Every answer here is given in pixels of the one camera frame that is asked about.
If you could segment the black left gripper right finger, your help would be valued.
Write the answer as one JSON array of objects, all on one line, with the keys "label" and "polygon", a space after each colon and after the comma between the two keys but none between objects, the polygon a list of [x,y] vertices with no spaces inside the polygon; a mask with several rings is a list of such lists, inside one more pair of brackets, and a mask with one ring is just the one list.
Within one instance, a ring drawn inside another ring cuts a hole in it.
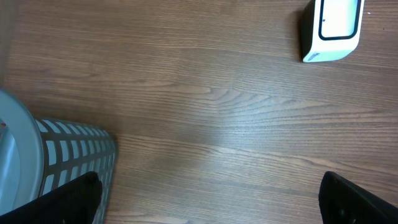
[{"label": "black left gripper right finger", "polygon": [[324,174],[318,201],[324,224],[397,224],[397,207],[335,172]]}]

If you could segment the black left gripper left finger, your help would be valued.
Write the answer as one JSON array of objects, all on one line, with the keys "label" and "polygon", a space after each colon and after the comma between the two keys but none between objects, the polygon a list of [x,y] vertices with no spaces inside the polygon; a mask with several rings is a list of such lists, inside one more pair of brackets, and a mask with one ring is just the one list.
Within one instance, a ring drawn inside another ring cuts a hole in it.
[{"label": "black left gripper left finger", "polygon": [[1,215],[1,224],[89,224],[94,220],[102,193],[98,174],[90,171]]}]

